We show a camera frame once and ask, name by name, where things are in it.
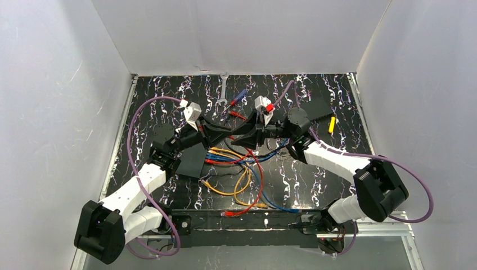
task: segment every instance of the wrench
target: wrench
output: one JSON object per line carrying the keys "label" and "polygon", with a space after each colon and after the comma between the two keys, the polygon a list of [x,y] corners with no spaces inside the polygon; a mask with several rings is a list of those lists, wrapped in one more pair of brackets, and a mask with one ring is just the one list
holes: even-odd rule
{"label": "wrench", "polygon": [[218,100],[218,103],[219,106],[225,106],[227,104],[227,100],[225,99],[225,88],[227,86],[228,73],[221,73],[220,78],[222,78],[222,91],[220,93],[220,99]]}

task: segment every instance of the white wall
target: white wall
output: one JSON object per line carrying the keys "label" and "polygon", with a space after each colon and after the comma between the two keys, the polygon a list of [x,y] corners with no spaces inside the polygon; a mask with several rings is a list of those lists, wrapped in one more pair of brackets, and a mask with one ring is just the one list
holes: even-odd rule
{"label": "white wall", "polygon": [[[413,226],[426,269],[477,268],[476,14],[471,0],[392,1],[358,68],[375,149],[434,195],[434,214]],[[405,181],[405,210],[418,218],[425,193]]]}
{"label": "white wall", "polygon": [[131,77],[89,0],[0,3],[0,269],[69,269]]}
{"label": "white wall", "polygon": [[389,0],[93,0],[139,75],[356,71]]}

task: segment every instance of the black marble surface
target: black marble surface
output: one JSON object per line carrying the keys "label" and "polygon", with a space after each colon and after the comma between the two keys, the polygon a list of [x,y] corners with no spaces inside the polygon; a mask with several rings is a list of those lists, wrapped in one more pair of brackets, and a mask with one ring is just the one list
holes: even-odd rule
{"label": "black marble surface", "polygon": [[[299,74],[299,75],[231,75],[227,79],[227,99],[230,101],[241,90],[247,88],[248,94],[237,107],[237,112],[247,117],[253,107],[253,100],[263,95],[274,102],[285,89],[289,80],[297,83],[297,92],[301,102],[322,97],[335,112],[337,121],[333,135],[328,134],[329,120],[314,123],[313,127],[326,143],[349,152],[370,153],[356,103],[351,93],[346,74]],[[139,77],[129,109],[128,120],[124,128],[121,145],[116,156],[107,195],[116,191],[132,177],[132,168],[126,155],[126,134],[132,114],[147,99],[156,96],[185,98],[198,103],[202,111],[215,123],[224,123],[221,114],[223,108],[217,105],[221,91],[219,76],[153,76]],[[293,91],[287,93],[276,110],[284,114],[290,107],[296,106]],[[184,126],[183,114],[170,101],[153,102],[146,106],[136,122],[132,138],[133,157],[136,166],[142,166],[147,158],[143,156],[144,147],[150,147],[152,131],[158,123],[172,123],[176,128]],[[228,126],[235,127],[242,122],[232,118]],[[268,145],[275,149],[279,142],[269,140]],[[269,150],[263,146],[260,154]],[[263,162],[264,191],[274,203],[285,208],[321,209],[338,197],[346,197],[353,192],[349,183],[322,168],[306,165],[287,157],[274,156]],[[239,168],[204,167],[207,173],[222,174],[236,172]],[[209,182],[217,189],[232,192],[239,176],[211,178]],[[242,201],[251,203],[258,193],[258,185],[252,180],[251,188],[239,195]],[[210,191],[202,183],[187,177],[172,177],[163,187],[152,193],[173,209],[242,209],[244,206],[234,203],[232,196],[221,196]]]}

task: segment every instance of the screwdriver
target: screwdriver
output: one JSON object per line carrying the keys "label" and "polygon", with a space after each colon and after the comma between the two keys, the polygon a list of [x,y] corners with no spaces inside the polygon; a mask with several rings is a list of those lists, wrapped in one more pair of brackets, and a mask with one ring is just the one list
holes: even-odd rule
{"label": "screwdriver", "polygon": [[227,111],[228,108],[232,107],[233,105],[235,105],[239,100],[241,100],[245,94],[247,94],[247,89],[243,89],[242,92],[240,92],[240,94],[238,94],[231,102],[230,104],[225,108],[224,111]]}

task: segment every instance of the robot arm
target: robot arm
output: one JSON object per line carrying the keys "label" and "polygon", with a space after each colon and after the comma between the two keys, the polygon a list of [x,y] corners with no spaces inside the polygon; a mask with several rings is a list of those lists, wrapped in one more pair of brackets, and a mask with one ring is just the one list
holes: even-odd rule
{"label": "robot arm", "polygon": [[[230,130],[205,119],[197,104],[189,104],[184,112],[188,125],[174,131],[172,126],[163,124],[154,130],[149,159],[139,171],[145,189],[152,193],[176,172],[180,151],[199,143],[205,148],[213,147],[226,137],[240,134],[232,144],[250,149],[262,145],[266,138],[289,138],[286,148],[293,158],[329,170],[355,185],[356,195],[338,199],[321,211],[319,219],[326,221],[327,228],[364,217],[382,222],[408,197],[390,163],[330,152],[331,146],[322,147],[322,142],[308,134],[311,122],[303,109],[290,109],[283,121],[273,120],[273,111],[270,100],[259,97],[249,118]],[[133,213],[145,199],[133,177],[100,202],[87,202],[74,245],[106,264],[113,262],[130,240],[161,226],[163,216],[155,208],[145,207]]]}
{"label": "robot arm", "polygon": [[[166,172],[158,165],[145,164],[139,177],[150,193],[165,183]],[[145,199],[133,177],[100,202],[87,202],[80,215],[75,246],[106,264],[113,262],[130,240],[160,227],[163,216],[157,209],[146,206],[132,213]]]}
{"label": "robot arm", "polygon": [[337,224],[365,217],[382,222],[409,196],[391,164],[336,154],[329,151],[333,147],[324,148],[321,143],[314,141],[305,148],[303,144],[297,148],[304,149],[307,164],[331,171],[356,189],[355,195],[339,199],[328,208],[328,213]]}

